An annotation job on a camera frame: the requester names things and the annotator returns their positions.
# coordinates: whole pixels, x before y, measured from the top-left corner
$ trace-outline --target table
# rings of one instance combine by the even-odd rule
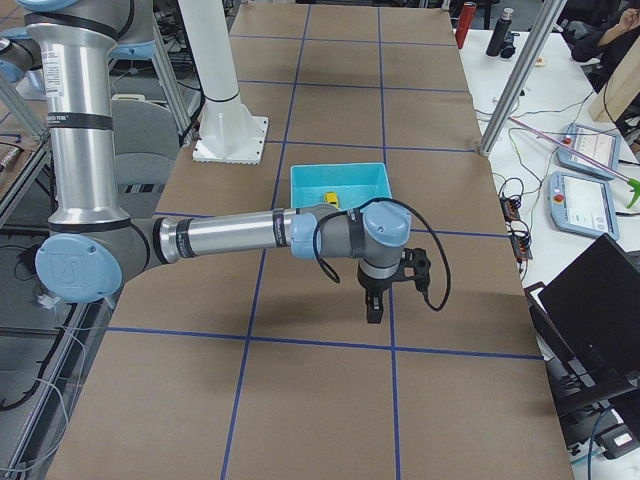
[[[491,32],[469,31],[464,48],[461,50],[461,57],[477,110],[487,113],[493,111],[494,100],[499,98],[517,55],[522,51],[527,35],[527,33],[520,33],[520,36],[516,37],[517,54],[511,59],[505,60],[488,57],[484,54]],[[520,118],[520,121],[538,130],[551,132],[562,132],[568,124],[574,121],[605,130],[614,127],[612,123],[603,124],[591,120],[588,107],[595,99],[595,94],[589,96],[592,92],[591,85],[586,80],[580,65],[571,59],[570,51],[559,34],[550,35],[541,56],[545,59],[545,66],[533,69],[525,84],[524,96],[520,97],[519,106],[513,113],[514,115],[534,111],[562,110],[569,105],[579,103],[584,99],[587,100],[581,110],[580,105],[577,105],[562,112],[525,115]],[[488,117],[479,114],[479,118],[486,119]],[[481,129],[486,126],[486,122],[480,121],[479,123]],[[524,181],[526,189],[532,190],[538,186],[538,183],[520,166],[508,138],[507,129],[513,126],[513,124],[507,123],[500,139],[489,155],[489,160],[494,172],[505,177],[519,177]],[[539,176],[545,174],[548,165],[550,165],[549,172],[558,170],[570,172],[570,170],[560,167],[555,159],[551,159],[554,147],[550,143],[537,139],[530,133],[515,131],[513,135],[525,165],[533,169]],[[626,144],[622,146],[621,158],[635,161]],[[620,165],[620,171],[632,177],[637,178],[640,174],[639,170],[637,167]],[[500,183],[501,179],[496,177],[496,184],[500,185]],[[610,182],[610,184],[614,193],[616,210],[627,211],[625,205],[631,199],[628,187],[618,181]],[[533,227],[531,247],[533,260],[529,262],[527,274],[523,279],[525,286],[539,281],[548,283],[593,242],[591,238],[557,230],[549,215],[547,198],[546,182],[542,196],[537,203],[533,195],[523,198],[521,213]],[[640,205],[636,204],[629,211],[640,212]],[[640,222],[637,217],[618,217],[618,224],[620,227],[618,243],[622,248],[627,251],[640,249]],[[631,479],[635,478],[635,472],[639,465],[640,453],[637,451],[615,461],[596,457],[593,461],[593,476],[594,478],[616,478],[618,480]],[[586,478],[586,462],[577,464],[574,467],[574,474],[577,479]]]
[[[149,271],[48,478],[571,478],[448,15],[248,4],[231,37],[243,101],[270,117],[262,162],[183,150],[157,214],[287,206],[291,165],[383,161],[441,235],[451,303],[399,286],[370,326],[352,260],[334,285],[284,250]],[[440,298],[433,242],[414,225],[410,243]]]

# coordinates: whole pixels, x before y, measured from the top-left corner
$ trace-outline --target white metal pillar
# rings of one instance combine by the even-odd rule
[[[179,0],[206,103],[194,160],[259,163],[268,119],[242,104],[221,0]]]

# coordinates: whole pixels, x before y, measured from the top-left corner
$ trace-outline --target cable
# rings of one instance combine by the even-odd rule
[[[22,148],[20,145],[16,145],[15,143],[0,142],[0,145],[7,145],[8,147],[16,147],[17,149],[20,150],[20,153],[24,152],[24,148]]]
[[[524,112],[521,113],[520,115],[514,115],[513,118],[521,118],[524,117],[525,115],[538,115],[540,113],[562,113],[562,112],[566,112],[567,110],[569,110],[572,107],[575,107],[577,105],[580,105],[581,107],[585,104],[585,102],[589,99],[589,97],[591,95],[593,95],[595,92],[593,90],[591,90],[591,92],[589,92],[589,95],[587,95],[583,100],[580,100],[579,102],[576,103],[572,103],[571,105],[564,107],[560,110],[537,110],[537,111],[533,111],[533,112]]]
[[[188,88],[189,90],[195,90],[196,92],[202,92],[202,87],[192,87],[191,85],[187,85],[186,83],[176,82],[178,85],[183,86],[184,88]]]
[[[593,444],[596,440],[596,433],[598,432],[598,425],[600,425],[600,421],[602,418],[611,411],[613,405],[609,405],[605,408],[602,413],[596,419],[596,423],[593,425],[593,430],[591,430],[591,437],[589,437],[589,454],[587,457],[587,480],[591,480],[591,456],[593,454]]]
[[[55,443],[55,446],[52,447],[46,454],[44,454],[42,457],[36,460],[30,460],[25,462],[26,464],[29,464],[29,463],[31,464],[28,467],[25,467],[25,468],[0,467],[0,472],[26,473],[33,470],[35,467],[41,465],[42,463],[46,462],[49,459],[49,457],[51,457],[54,453],[58,451],[58,449],[60,448],[60,445],[62,445],[62,438],[64,437],[64,433],[67,431],[67,428],[69,427],[69,412],[67,411],[67,408],[64,404],[64,399],[62,398],[62,392],[60,392],[60,389],[53,383],[48,382],[47,380],[43,380],[41,378],[36,378],[36,377],[29,377],[29,378],[33,378],[33,380],[35,380],[37,383],[43,383],[45,385],[48,385],[49,388],[53,389],[53,391],[56,392],[56,394],[58,395],[58,399],[60,400],[60,406],[62,407],[62,414],[64,415],[65,423],[64,423],[64,426],[62,427],[62,432],[60,433],[58,441]]]
[[[76,304],[72,304],[71,309],[67,314],[67,323],[70,321],[75,310],[76,310]],[[42,362],[40,362],[40,369],[38,370],[38,375],[37,375],[38,378],[42,378],[42,376],[44,375],[47,367],[49,366],[49,362],[53,358],[53,355],[55,354],[55,351],[60,345],[60,342],[62,341],[63,337],[64,337],[64,333],[62,331],[59,332],[58,335],[56,335],[56,338],[53,341],[53,345],[51,345],[51,349],[49,350],[49,352],[47,352],[47,355],[44,357]],[[26,392],[23,392],[22,398],[20,400],[17,400],[9,405],[4,405],[4,399],[0,400],[0,412],[7,412],[9,410],[13,410],[14,408],[19,407],[20,405],[23,405],[27,400],[29,400],[36,393],[37,389],[38,389],[38,382],[34,382],[33,385],[31,385],[31,388],[29,388],[29,390],[27,390]]]
[[[431,225],[429,225],[429,222],[427,222],[425,218],[418,211],[416,211],[413,207],[407,205],[406,203],[401,202],[399,200],[395,200],[393,198],[380,198],[380,197],[372,198],[371,200],[368,200],[367,202],[363,203],[356,209],[362,210],[363,208],[371,205],[372,203],[378,203],[378,202],[393,203],[411,212],[418,220],[420,220],[420,222],[424,225],[424,227],[427,229],[427,231],[435,241],[436,246],[438,247],[438,251],[440,253],[440,258],[442,258],[442,263],[444,264],[444,269],[446,274],[446,288],[445,288],[443,299],[438,306],[434,306],[431,304],[431,301],[428,296],[428,292],[424,293],[424,299],[425,299],[425,303],[429,306],[429,308],[431,308],[436,312],[439,312],[447,304],[447,301],[449,300],[449,295],[451,294],[451,268],[449,267],[449,261],[447,260],[447,255],[444,251],[444,247],[442,246],[442,243],[440,242],[440,239],[438,238],[438,235],[433,230],[433,228],[431,228]],[[327,277],[329,277],[335,283],[340,283],[340,276],[334,270],[334,268],[331,265],[329,265],[329,263],[320,256],[320,253],[318,251],[318,232],[320,232],[320,230],[322,229],[322,226],[327,221],[331,220],[332,218],[336,218],[343,215],[346,216],[347,211],[334,212],[334,213],[330,213],[325,217],[322,217],[316,224],[316,228],[313,231],[313,254],[315,256],[316,262],[318,262],[318,265],[320,266],[322,271],[325,273],[325,275],[327,275]]]

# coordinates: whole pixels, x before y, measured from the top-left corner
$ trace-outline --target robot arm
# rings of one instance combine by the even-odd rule
[[[153,41],[151,0],[18,3],[30,10],[27,31],[42,51],[56,162],[59,208],[49,218],[52,236],[36,257],[38,275],[52,292],[90,302],[145,270],[181,258],[291,247],[295,256],[316,258],[335,281],[324,258],[358,258],[369,322],[381,321],[382,293],[396,281],[413,280],[429,303],[429,262],[423,250],[404,248],[410,215],[390,199],[347,212],[321,205],[132,221],[118,205],[107,59],[116,48],[120,55],[135,55]]]

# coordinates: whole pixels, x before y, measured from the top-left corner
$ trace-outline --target blue tape line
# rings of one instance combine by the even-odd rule
[[[402,479],[402,457],[400,455],[400,405],[398,400],[398,359],[396,354],[396,324],[393,287],[389,289],[389,330],[391,332],[391,382],[393,393],[393,439],[395,444],[396,480]]]
[[[469,90],[453,88],[421,88],[421,87],[384,87],[385,90],[404,90],[409,92],[469,93]]]
[[[388,150],[409,150],[416,152],[455,152],[455,153],[475,153],[473,148],[445,148],[445,147],[385,147]]]
[[[231,447],[233,444],[233,434],[235,433],[236,420],[238,418],[238,407],[240,406],[240,397],[242,395],[242,385],[244,383],[244,372],[247,367],[249,358],[249,345],[251,344],[251,332],[256,319],[256,311],[258,309],[258,297],[260,296],[260,286],[262,285],[262,275],[264,273],[264,263],[267,258],[267,251],[262,251],[260,258],[260,268],[258,269],[258,277],[256,278],[256,288],[253,294],[253,303],[251,305],[251,317],[249,318],[249,326],[247,328],[247,336],[244,343],[244,351],[242,353],[242,363],[240,364],[240,373],[238,375],[238,385],[236,386],[236,394],[233,400],[233,410],[231,412],[231,420],[229,421],[229,433],[227,434],[227,445],[224,451],[224,459],[222,461],[222,469],[220,471],[220,480],[225,480],[227,476],[227,468],[229,467],[229,458],[231,456]]]
[[[379,145],[357,145],[357,144],[350,144],[350,143],[298,142],[294,140],[284,140],[283,143],[290,144],[290,145],[310,145],[310,146],[319,146],[319,147],[374,148],[377,150],[382,149],[382,147]]]
[[[338,348],[356,348],[360,350],[384,350],[391,351],[392,347],[388,345],[372,345],[367,343],[350,343],[350,342],[331,342],[324,340],[299,340],[294,338],[278,338],[278,337],[251,337],[251,341],[264,343],[285,343],[288,345],[313,345],[318,347],[338,347]]]
[[[277,39],[277,40],[303,40],[301,37],[278,37],[275,35],[247,35],[247,34],[229,34],[231,38],[257,38],[257,39]],[[449,43],[430,43],[430,42],[390,42],[390,41],[378,41],[378,40],[352,40],[352,39],[340,39],[340,38],[306,38],[306,41],[314,42],[343,42],[343,43],[383,43],[389,45],[422,45],[424,47],[457,47],[455,44]]]
[[[274,39],[274,40],[302,40],[302,38],[300,38],[300,37],[277,37],[275,35],[247,35],[247,34],[239,35],[237,33],[233,33],[233,34],[230,33],[229,37],[231,37],[231,38],[258,38],[258,39],[270,38],[270,39]]]
[[[385,131],[384,115],[384,68],[382,64],[382,28],[380,26],[380,7],[377,8],[378,16],[378,61],[380,66],[380,113],[382,116],[382,163],[387,164],[387,132]]]
[[[261,261],[260,279],[262,278],[262,268],[264,264]],[[257,308],[258,296],[254,297],[254,305],[252,308],[252,319],[250,319],[249,327],[253,328],[253,316]],[[384,351],[396,351],[396,352],[408,352],[408,353],[426,353],[433,355],[454,355],[461,357],[488,357],[488,358],[512,358],[516,360],[543,360],[539,355],[527,355],[520,353],[503,353],[503,352],[476,352],[467,350],[449,350],[440,348],[424,348],[424,347],[406,347],[406,346],[389,346],[389,345],[374,345],[368,343],[351,343],[351,342],[332,342],[325,340],[304,340],[296,338],[278,338],[278,337],[260,337],[253,336],[250,333],[248,335],[230,335],[225,333],[207,333],[207,332],[193,332],[183,330],[162,330],[154,328],[138,328],[138,327],[108,327],[107,331],[111,332],[124,332],[124,333],[141,333],[149,335],[174,335],[183,337],[202,337],[202,338],[218,338],[222,340],[245,340],[252,342],[263,343],[283,343],[289,345],[309,345],[318,347],[335,347],[335,348],[355,348],[361,350],[384,350]]]
[[[451,43],[430,43],[430,42],[382,42],[389,45],[423,45],[425,47],[457,47],[456,44]]]
[[[199,213],[181,213],[181,212],[161,212],[161,211],[156,211],[153,212],[154,215],[169,215],[172,217],[193,217],[193,218],[210,218],[210,217],[214,217],[215,215],[202,215]]]
[[[300,53],[298,54],[298,64],[296,66],[296,82],[298,81],[298,76],[300,74],[300,62],[302,60],[302,50],[304,48],[304,37],[307,34],[307,27],[309,25],[309,17],[311,15],[311,5],[309,5],[307,7],[307,17],[305,19],[305,23],[304,23],[304,32],[303,32],[303,40],[300,43]],[[285,127],[285,132],[284,132],[284,139],[287,139],[287,135],[289,132],[289,126],[291,124],[291,112],[293,110],[293,105],[294,105],[294,100],[295,100],[295,95],[296,95],[296,86],[293,86],[292,92],[291,92],[291,102],[289,103],[289,113],[287,115],[287,124]],[[280,181],[280,172],[282,170],[282,163],[284,161],[284,153],[285,153],[285,147],[286,145],[283,145],[282,147],[282,151],[280,152],[280,162],[278,164],[278,171],[276,173],[276,184],[275,187],[273,189],[273,197],[271,200],[271,208],[273,208],[273,206],[275,205],[275,201],[276,201],[276,195],[278,193],[278,184]],[[238,407],[240,405],[240,397],[242,395],[242,385],[244,382],[244,372],[247,366],[247,359],[249,357],[249,346],[251,345],[251,333],[253,331],[253,324],[255,322],[255,317],[256,317],[256,311],[258,308],[258,297],[260,295],[260,287],[262,285],[262,276],[264,273],[264,263],[265,263],[265,259],[267,257],[267,251],[263,250],[262,251],[262,258],[260,259],[260,268],[258,270],[258,278],[256,279],[256,289],[255,289],[255,293],[253,296],[253,304],[251,305],[251,318],[249,319],[249,328],[247,329],[247,340],[245,341],[245,346],[244,346],[244,353],[242,356],[242,364],[240,366],[240,374],[238,377],[238,385],[236,388],[236,396],[233,402],[233,411],[231,414],[231,421],[230,421],[230,425],[229,425],[229,433],[227,435],[227,445],[225,447],[225,452],[224,452],[224,460],[222,462],[222,470],[220,472],[220,480],[225,480],[226,476],[227,476],[227,469],[229,467],[229,457],[231,455],[231,447],[233,444],[233,434],[235,431],[235,426],[236,426],[236,420],[238,417]]]
[[[226,333],[189,332],[182,330],[165,330],[158,328],[137,327],[107,327],[108,332],[144,333],[152,335],[170,335],[179,337],[219,338],[223,340],[245,340],[244,335],[229,335]]]
[[[4,117],[2,117],[2,120],[0,120],[0,125],[2,125],[2,123],[9,117],[9,115],[11,115],[11,112],[7,112],[4,114]]]
[[[307,28],[309,27],[309,17],[311,16],[311,5],[307,8],[307,17],[304,22],[304,31],[302,32],[302,42],[300,42],[300,52],[298,53],[298,62],[296,64],[296,76],[291,89],[291,101],[289,102],[289,112],[287,113],[287,123],[284,127],[283,146],[280,151],[280,160],[278,162],[278,170],[276,171],[276,184],[273,188],[273,196],[271,197],[271,208],[275,207],[276,197],[278,196],[278,187],[280,186],[280,174],[282,173],[282,166],[284,165],[284,156],[287,150],[287,138],[289,137],[289,128],[291,127],[291,116],[293,115],[293,108],[295,105],[296,91],[298,88],[298,79],[300,78],[300,64],[302,63],[302,53],[304,51],[304,42],[307,35]]]
[[[238,79],[238,83],[262,83],[267,85],[295,85],[295,82],[283,82],[281,80],[243,80]]]
[[[311,83],[311,82],[283,82],[281,80],[251,80],[251,79],[238,79],[238,83],[257,83],[262,85],[299,85],[303,87],[335,87],[335,88],[363,88],[363,89],[378,89],[384,90],[396,90],[407,92],[434,92],[434,93],[469,93],[469,90],[458,90],[452,88],[422,88],[422,87],[385,87],[383,85],[377,87],[374,85],[344,85],[340,83]]]
[[[512,360],[544,360],[542,355],[524,353],[474,352],[467,350],[448,350],[441,348],[396,347],[397,352],[428,353],[434,355],[453,355],[459,357],[510,358]]]

